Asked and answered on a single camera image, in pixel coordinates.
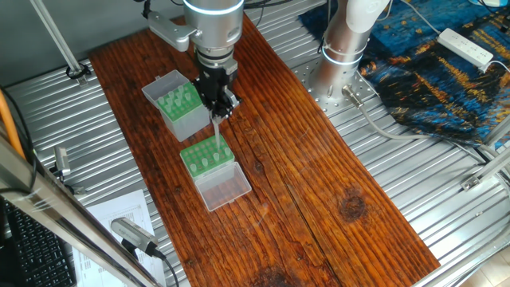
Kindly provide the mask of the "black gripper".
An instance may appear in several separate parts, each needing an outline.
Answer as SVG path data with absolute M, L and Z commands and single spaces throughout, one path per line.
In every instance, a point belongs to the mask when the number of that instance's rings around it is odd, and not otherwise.
M 228 67 L 209 67 L 198 65 L 199 76 L 197 89 L 213 117 L 224 117 L 224 100 L 226 100 L 226 116 L 231 116 L 233 110 L 241 103 L 231 90 L 233 81 L 237 78 L 237 64 Z

